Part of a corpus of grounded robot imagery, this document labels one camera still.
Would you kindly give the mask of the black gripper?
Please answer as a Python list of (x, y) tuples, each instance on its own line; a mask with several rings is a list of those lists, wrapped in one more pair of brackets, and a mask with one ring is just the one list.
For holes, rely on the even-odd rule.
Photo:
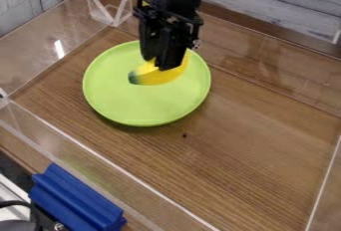
[(160, 71), (180, 66), (194, 47), (203, 21), (196, 13), (200, 0), (138, 0), (140, 51), (146, 61), (156, 59)]

